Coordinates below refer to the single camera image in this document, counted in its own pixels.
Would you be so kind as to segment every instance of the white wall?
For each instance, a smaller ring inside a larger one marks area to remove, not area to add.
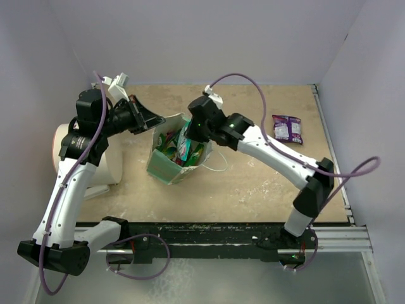
[[[23,303],[37,269],[16,253],[44,213],[55,173],[53,132],[87,87],[46,1],[0,2],[0,299]]]
[[[389,303],[404,303],[405,1],[364,5],[320,100],[342,170],[382,158],[377,172],[348,183],[347,195],[356,223],[368,226]]]
[[[50,0],[87,73],[319,83],[365,0]]]

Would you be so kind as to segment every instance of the wooden tabletop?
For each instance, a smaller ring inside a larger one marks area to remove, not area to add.
[[[308,85],[262,85],[267,100],[266,130],[273,136],[271,114],[302,120],[304,144],[288,144],[300,154],[331,158],[316,101]],[[187,111],[204,85],[132,85],[149,110],[169,116]],[[252,85],[216,85],[226,115],[239,112],[259,124],[263,107]],[[146,172],[152,131],[118,135],[123,148],[123,178],[108,193],[84,201],[79,222],[98,222],[111,215],[130,222],[285,222],[298,190],[281,174],[260,161],[213,144],[206,165],[224,172],[198,168],[176,185],[164,185]],[[329,202],[318,222],[347,222],[341,195]]]

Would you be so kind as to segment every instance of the snack bag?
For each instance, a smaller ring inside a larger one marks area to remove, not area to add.
[[[303,144],[301,119],[286,115],[273,115],[274,138],[282,143]]]

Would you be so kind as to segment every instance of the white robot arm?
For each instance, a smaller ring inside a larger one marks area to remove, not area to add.
[[[17,250],[20,256],[36,266],[39,265],[41,246],[42,249],[45,246],[44,268],[77,276],[85,269],[92,252],[129,236],[128,222],[113,217],[106,217],[95,227],[75,236],[75,224],[85,191],[108,147],[107,138],[125,130],[136,135],[165,122],[163,117],[146,109],[136,96],[127,96],[123,88],[126,79],[125,74],[114,80],[105,77],[104,81],[109,84],[109,91],[117,104],[111,105],[108,110],[101,133],[84,160],[65,180],[89,146],[101,120],[101,91],[93,88],[79,95],[76,102],[77,118],[71,121],[68,134],[61,142],[58,177],[45,215],[32,239],[20,242]],[[64,190],[60,199],[54,202],[61,187]],[[47,223],[51,212],[52,220]]]
[[[293,202],[294,208],[284,229],[294,237],[301,236],[307,226],[319,215],[333,189],[333,177],[316,173],[280,154],[268,146],[259,126],[238,113],[226,117],[221,108],[221,97],[207,86],[203,95],[189,105],[192,120],[187,137],[198,142],[212,140],[220,146],[228,146],[235,151],[250,155],[291,181],[300,192]],[[317,161],[295,152],[270,136],[267,140],[279,150],[301,159],[303,163],[333,173],[333,163],[327,158]]]

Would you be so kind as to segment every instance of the purple wire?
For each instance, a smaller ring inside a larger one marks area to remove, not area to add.
[[[215,84],[217,84],[219,81],[221,81],[224,78],[227,78],[229,76],[240,76],[243,77],[245,79],[247,79],[248,81],[250,81],[255,87],[256,89],[259,91],[261,100],[263,102],[263,116],[261,117],[261,121],[260,121],[260,131],[261,134],[263,135],[263,138],[265,139],[265,141],[267,142],[267,144],[273,148],[276,152],[280,153],[281,155],[289,158],[290,160],[293,160],[299,164],[301,164],[302,166],[309,168],[311,170],[314,170],[315,172],[318,172],[320,174],[329,176],[329,177],[342,177],[344,178],[342,180],[342,182],[339,184],[339,186],[336,187],[336,189],[333,191],[333,193],[331,195],[329,195],[329,197],[325,200],[325,202],[322,204],[320,211],[322,211],[324,209],[324,207],[329,203],[329,201],[340,191],[340,189],[342,189],[342,187],[345,185],[346,182],[349,181],[349,179],[351,177],[357,177],[357,176],[362,176],[362,175],[366,175],[371,173],[372,171],[374,171],[375,169],[377,169],[380,164],[381,164],[381,158],[379,156],[372,156],[370,158],[368,158],[367,160],[363,161],[361,164],[359,164],[351,173],[349,174],[336,174],[336,173],[330,173],[330,172],[326,172],[324,170],[321,170],[319,168],[316,168],[308,163],[306,163],[305,161],[300,160],[299,158],[296,158],[292,155],[289,155],[288,153],[278,149],[269,139],[268,139],[268,135],[266,133],[266,129],[265,129],[265,121],[266,121],[266,115],[267,115],[267,104],[266,104],[266,98],[265,95],[263,93],[263,91],[261,90],[260,86],[256,83],[256,81],[254,81],[252,78],[250,78],[249,76],[246,76],[244,74],[241,73],[229,73],[226,74],[224,76],[221,76],[220,78],[216,79],[213,83],[211,83],[209,86],[212,88]],[[363,168],[365,165],[367,165],[369,162],[374,162],[374,164],[370,167],[367,168],[365,170],[359,171],[361,168]],[[308,229],[313,233],[313,235],[315,236],[315,250],[314,253],[311,255],[311,258],[309,258],[309,260],[301,267],[299,267],[296,270],[302,270],[305,269],[314,259],[316,256],[316,253],[318,252],[318,236],[316,235],[315,231],[312,230],[312,228],[310,228],[310,225],[314,222],[315,218],[309,223],[308,225]]]
[[[98,128],[96,130],[96,133],[94,133],[94,136],[91,139],[89,145],[84,150],[84,152],[80,155],[80,157],[75,162],[75,164],[72,166],[72,168],[69,170],[69,172],[66,174],[65,178],[62,181],[62,185],[65,185],[68,182],[68,180],[70,179],[70,177],[72,176],[72,174],[74,173],[76,168],[80,165],[80,163],[84,160],[84,158],[89,154],[90,149],[93,147],[94,143],[96,142],[97,138],[99,137],[99,135],[101,133],[101,129],[103,128],[104,121],[105,121],[105,118],[106,118],[106,113],[107,113],[107,97],[106,97],[106,93],[105,93],[104,87],[102,85],[101,77],[96,73],[96,71],[94,71],[93,73],[96,76],[96,79],[97,79],[98,83],[100,84],[101,96],[102,96],[102,99],[103,99],[103,111],[101,112],[101,119],[100,119],[100,122],[99,122],[99,126],[98,126]],[[46,243],[47,243],[47,240],[48,240],[49,230],[51,228],[51,222],[52,222],[53,217],[55,215],[56,208],[58,207],[59,200],[61,199],[61,196],[62,196],[63,191],[65,189],[66,189],[65,187],[61,187],[61,188],[58,189],[58,192],[56,193],[55,199],[54,199],[54,201],[52,203],[52,207],[51,207],[51,210],[49,211],[49,215],[48,215],[48,218],[47,218],[47,221],[46,221],[46,224],[45,224],[45,234],[44,234],[44,237],[42,238],[42,243],[40,245],[40,251],[39,251],[39,278],[40,278],[42,288],[44,288],[44,291],[50,296],[56,295],[59,292],[59,290],[61,290],[63,284],[66,281],[66,278],[68,277],[68,274],[65,274],[63,276],[62,281],[60,282],[59,286],[54,291],[52,291],[52,290],[49,289],[48,285],[46,284],[45,272],[44,272],[45,247],[46,247]]]
[[[161,237],[159,237],[159,236],[157,236],[155,234],[151,234],[151,233],[143,233],[143,234],[138,234],[136,236],[128,237],[126,239],[122,239],[121,241],[111,243],[110,245],[118,245],[118,244],[121,244],[121,243],[126,243],[127,241],[130,241],[132,239],[138,239],[138,238],[144,238],[144,237],[152,237],[152,238],[158,239],[159,241],[162,242],[163,246],[165,246],[165,249],[166,249],[166,252],[167,252],[166,263],[165,263],[165,266],[163,266],[163,268],[158,273],[156,273],[154,275],[150,275],[148,277],[136,277],[136,276],[133,276],[133,275],[124,274],[124,273],[122,273],[122,272],[120,272],[120,271],[118,271],[116,269],[111,268],[111,265],[108,262],[108,255],[106,255],[106,263],[107,263],[108,269],[110,271],[114,272],[115,274],[118,274],[119,276],[126,277],[127,279],[132,279],[132,280],[146,281],[146,280],[151,280],[151,279],[154,279],[155,277],[160,276],[166,270],[167,266],[169,266],[169,263],[170,263],[169,246],[167,245],[165,240],[162,239]]]

